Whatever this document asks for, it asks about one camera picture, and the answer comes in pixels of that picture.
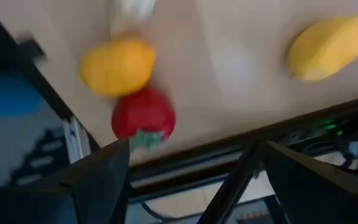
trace yellow fruit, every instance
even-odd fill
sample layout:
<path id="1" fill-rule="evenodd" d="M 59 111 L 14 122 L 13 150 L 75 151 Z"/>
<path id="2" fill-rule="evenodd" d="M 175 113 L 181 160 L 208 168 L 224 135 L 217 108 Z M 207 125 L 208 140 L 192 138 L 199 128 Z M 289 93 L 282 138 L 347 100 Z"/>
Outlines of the yellow fruit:
<path id="1" fill-rule="evenodd" d="M 113 40 L 85 55 L 81 76 L 104 96 L 129 95 L 150 80 L 155 50 L 135 37 Z"/>
<path id="2" fill-rule="evenodd" d="M 294 76 L 319 81 L 340 71 L 358 56 L 358 17 L 317 22 L 293 43 L 288 66 Z"/>

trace plastic fruit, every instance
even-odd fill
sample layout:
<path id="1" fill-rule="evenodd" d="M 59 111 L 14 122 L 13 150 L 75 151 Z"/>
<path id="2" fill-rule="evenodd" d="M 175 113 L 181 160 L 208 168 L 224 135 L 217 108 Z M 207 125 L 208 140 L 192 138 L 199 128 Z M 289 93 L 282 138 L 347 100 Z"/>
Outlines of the plastic fruit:
<path id="1" fill-rule="evenodd" d="M 153 148 L 172 134 L 175 112 L 163 93 L 146 87 L 119 99 L 111 127 L 117 138 L 133 140 L 131 147 Z"/>
<path id="2" fill-rule="evenodd" d="M 129 95 L 150 79 L 155 50 L 143 40 L 126 37 L 94 48 L 84 58 L 81 76 L 95 93 Z"/>
<path id="3" fill-rule="evenodd" d="M 358 17 L 317 22 L 290 48 L 288 66 L 306 81 L 330 77 L 358 56 Z"/>

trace white object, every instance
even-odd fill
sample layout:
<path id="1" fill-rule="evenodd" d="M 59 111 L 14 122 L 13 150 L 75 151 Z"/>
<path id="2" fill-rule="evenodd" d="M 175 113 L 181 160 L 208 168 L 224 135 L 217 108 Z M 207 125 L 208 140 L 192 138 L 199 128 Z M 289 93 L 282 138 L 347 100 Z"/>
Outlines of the white object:
<path id="1" fill-rule="evenodd" d="M 137 32 L 153 12 L 155 0 L 110 0 L 111 35 Z"/>
<path id="2" fill-rule="evenodd" d="M 88 134 L 75 117 L 63 121 L 63 128 L 71 164 L 91 154 Z"/>

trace table surface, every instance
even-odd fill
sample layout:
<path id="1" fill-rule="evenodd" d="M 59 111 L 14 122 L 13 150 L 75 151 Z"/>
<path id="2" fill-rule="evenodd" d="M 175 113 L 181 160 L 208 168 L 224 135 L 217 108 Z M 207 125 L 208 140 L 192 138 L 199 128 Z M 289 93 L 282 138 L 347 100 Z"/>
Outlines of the table surface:
<path id="1" fill-rule="evenodd" d="M 48 57 L 39 66 L 48 82 L 100 145 L 114 141 L 114 102 L 93 95 L 76 72 L 83 52 L 108 39 L 109 1 L 16 1 L 0 0 L 2 23 L 32 32 Z M 358 98 L 358 59 L 319 83 L 285 67 L 303 29 L 354 14 L 355 0 L 156 0 L 142 33 L 157 49 L 151 85 L 170 97 L 177 124 L 163 146 L 132 153 L 131 164 Z"/>

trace blue object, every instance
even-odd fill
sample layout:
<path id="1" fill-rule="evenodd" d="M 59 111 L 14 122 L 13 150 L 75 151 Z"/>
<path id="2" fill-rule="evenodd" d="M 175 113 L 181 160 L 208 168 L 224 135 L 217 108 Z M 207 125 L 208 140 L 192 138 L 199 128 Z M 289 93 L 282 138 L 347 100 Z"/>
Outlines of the blue object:
<path id="1" fill-rule="evenodd" d="M 41 105 L 39 93 L 20 73 L 0 73 L 0 116 L 20 116 Z"/>

